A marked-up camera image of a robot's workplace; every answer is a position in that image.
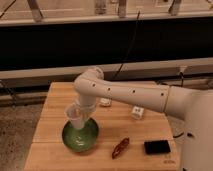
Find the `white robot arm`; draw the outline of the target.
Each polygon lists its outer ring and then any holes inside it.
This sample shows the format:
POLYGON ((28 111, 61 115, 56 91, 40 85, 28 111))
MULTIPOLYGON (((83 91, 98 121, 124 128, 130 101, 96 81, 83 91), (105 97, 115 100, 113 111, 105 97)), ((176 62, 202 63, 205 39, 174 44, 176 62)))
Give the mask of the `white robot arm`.
POLYGON ((185 121, 179 171, 213 171, 213 89, 128 85, 104 80, 99 67, 87 69, 74 81, 77 104, 91 112, 97 97, 141 106, 185 121))

